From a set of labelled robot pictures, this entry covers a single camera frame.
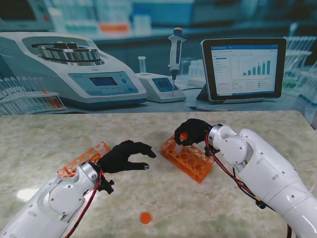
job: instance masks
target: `orange test tube rack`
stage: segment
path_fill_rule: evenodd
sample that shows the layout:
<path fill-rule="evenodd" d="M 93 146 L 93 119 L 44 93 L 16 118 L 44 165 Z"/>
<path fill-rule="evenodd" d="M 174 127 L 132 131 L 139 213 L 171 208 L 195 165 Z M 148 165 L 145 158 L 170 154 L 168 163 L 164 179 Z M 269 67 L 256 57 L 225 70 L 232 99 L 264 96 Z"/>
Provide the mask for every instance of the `orange test tube rack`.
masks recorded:
<path fill-rule="evenodd" d="M 86 153 L 79 156 L 77 159 L 70 162 L 68 165 L 64 166 L 62 169 L 57 171 L 61 178 L 73 177 L 76 174 L 77 166 L 81 165 L 83 162 L 98 162 L 102 156 L 110 151 L 110 147 L 104 142 L 99 143 L 94 148 L 86 151 Z"/>
<path fill-rule="evenodd" d="M 176 145 L 174 136 L 170 137 L 161 146 L 161 154 L 193 180 L 201 183 L 213 168 L 214 160 L 193 145 L 184 146 L 180 153 L 175 153 Z"/>

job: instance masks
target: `tablet screen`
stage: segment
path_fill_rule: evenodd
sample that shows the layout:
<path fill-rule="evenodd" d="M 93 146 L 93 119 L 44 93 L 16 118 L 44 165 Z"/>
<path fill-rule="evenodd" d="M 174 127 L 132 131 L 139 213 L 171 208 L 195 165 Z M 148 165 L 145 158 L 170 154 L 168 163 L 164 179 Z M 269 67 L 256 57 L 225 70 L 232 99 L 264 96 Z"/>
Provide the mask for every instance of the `tablet screen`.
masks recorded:
<path fill-rule="evenodd" d="M 274 93 L 278 45 L 212 46 L 217 96 Z"/>

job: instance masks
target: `marble table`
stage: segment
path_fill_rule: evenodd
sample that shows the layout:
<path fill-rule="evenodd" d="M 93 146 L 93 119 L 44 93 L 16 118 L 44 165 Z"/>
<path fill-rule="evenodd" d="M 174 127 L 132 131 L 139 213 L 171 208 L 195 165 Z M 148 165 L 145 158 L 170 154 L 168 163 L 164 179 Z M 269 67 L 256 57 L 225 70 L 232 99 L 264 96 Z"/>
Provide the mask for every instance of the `marble table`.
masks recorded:
<path fill-rule="evenodd" d="M 4 116 L 0 230 L 64 165 L 100 141 L 113 147 L 131 139 L 148 143 L 158 155 L 131 157 L 150 170 L 106 175 L 115 181 L 114 193 L 96 194 L 72 237 L 286 237 L 283 219 L 258 208 L 217 165 L 198 184 L 160 155 L 161 144 L 188 118 L 254 130 L 297 168 L 308 189 L 317 180 L 317 133 L 296 111 Z M 153 217 L 148 225 L 139 220 L 144 211 Z"/>

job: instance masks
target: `pen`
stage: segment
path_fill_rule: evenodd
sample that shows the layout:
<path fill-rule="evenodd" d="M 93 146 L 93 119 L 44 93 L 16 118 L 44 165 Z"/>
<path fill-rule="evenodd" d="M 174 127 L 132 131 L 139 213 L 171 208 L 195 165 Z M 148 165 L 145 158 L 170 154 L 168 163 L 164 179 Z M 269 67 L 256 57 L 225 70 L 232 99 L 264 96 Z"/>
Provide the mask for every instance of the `pen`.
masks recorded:
<path fill-rule="evenodd" d="M 221 108 L 207 108 L 207 107 L 189 107 L 192 110 L 202 111 L 202 112 L 230 112 L 231 110 L 221 109 Z"/>

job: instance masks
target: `tablet stand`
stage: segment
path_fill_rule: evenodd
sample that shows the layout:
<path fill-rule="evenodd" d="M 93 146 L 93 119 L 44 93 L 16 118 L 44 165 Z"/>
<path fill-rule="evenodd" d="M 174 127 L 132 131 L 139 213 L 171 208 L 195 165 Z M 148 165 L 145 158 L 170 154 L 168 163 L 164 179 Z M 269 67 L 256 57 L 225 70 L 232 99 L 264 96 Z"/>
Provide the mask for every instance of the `tablet stand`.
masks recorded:
<path fill-rule="evenodd" d="M 246 98 L 246 99 L 230 99 L 224 101 L 209 101 L 208 91 L 206 84 L 198 94 L 196 100 L 201 102 L 207 102 L 211 104 L 232 104 L 232 103 L 254 103 L 254 102 L 263 102 L 264 98 Z"/>

